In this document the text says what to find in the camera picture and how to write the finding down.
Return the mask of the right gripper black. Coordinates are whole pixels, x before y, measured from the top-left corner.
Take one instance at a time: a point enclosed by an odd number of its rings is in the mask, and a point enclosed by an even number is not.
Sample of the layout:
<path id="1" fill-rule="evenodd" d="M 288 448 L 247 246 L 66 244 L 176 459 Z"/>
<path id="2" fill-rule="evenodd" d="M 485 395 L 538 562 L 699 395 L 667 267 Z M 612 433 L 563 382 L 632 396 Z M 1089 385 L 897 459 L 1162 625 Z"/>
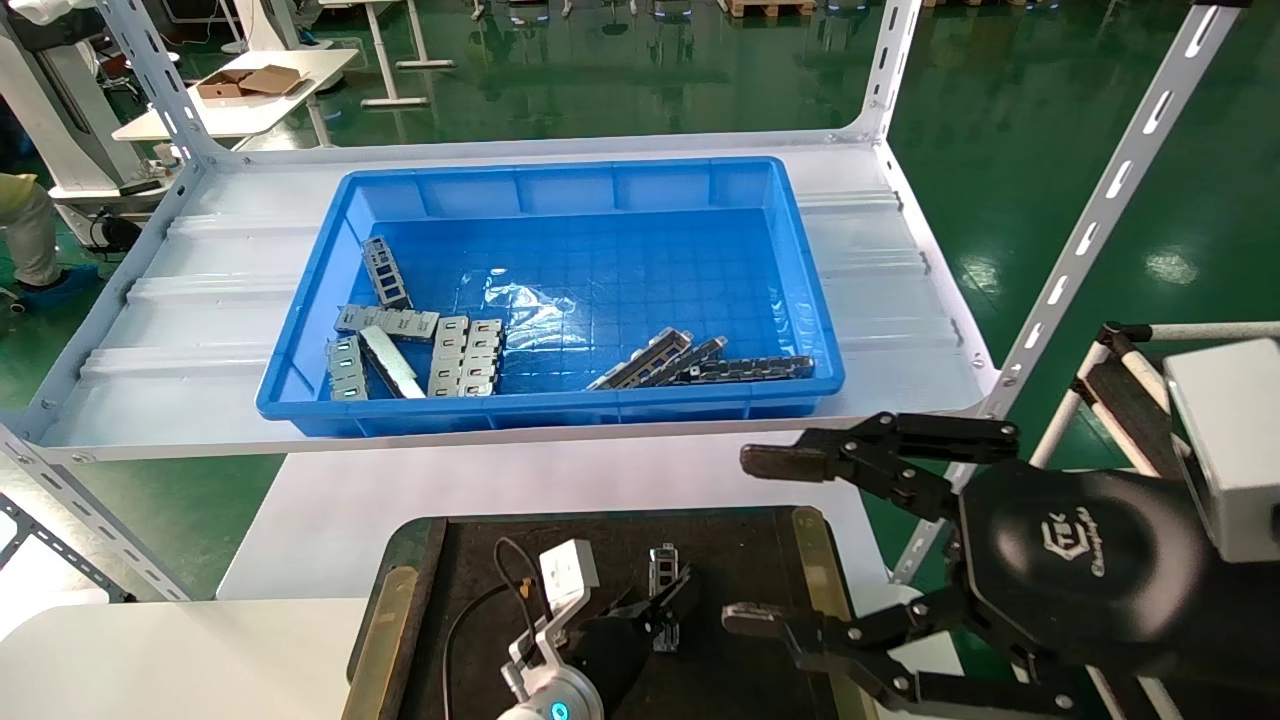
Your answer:
<path id="1" fill-rule="evenodd" d="M 842 620 L 813 609 L 737 602 L 736 635 L 781 642 L 806 673 L 845 676 L 891 711 L 932 717 L 1075 717 L 1053 667 L 1157 667 L 1217 564 L 1194 501 L 1126 471 L 1043 471 L 1014 459 L 1009 421 L 879 413 L 791 445 L 745 445 L 741 469 L 767 480 L 842 480 L 925 521 L 957 520 L 963 579 L 909 603 Z M 915 460 L 995 466 L 957 493 Z M 891 651 L 966 628 L 1020 664 L 1027 682 L 915 671 Z"/>

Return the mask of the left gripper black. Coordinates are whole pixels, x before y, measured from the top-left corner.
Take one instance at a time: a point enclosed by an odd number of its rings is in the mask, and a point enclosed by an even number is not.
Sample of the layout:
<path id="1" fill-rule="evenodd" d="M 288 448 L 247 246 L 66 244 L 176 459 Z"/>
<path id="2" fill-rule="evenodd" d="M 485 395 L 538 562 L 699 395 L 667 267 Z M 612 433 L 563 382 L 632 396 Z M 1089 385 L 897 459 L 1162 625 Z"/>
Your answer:
<path id="1" fill-rule="evenodd" d="M 650 597 L 621 596 L 611 610 L 573 630 L 573 667 L 600 696 L 605 717 L 613 716 L 635 687 L 652 650 L 668 652 L 668 626 L 695 609 L 699 593 L 694 565 L 658 562 L 650 570 Z"/>

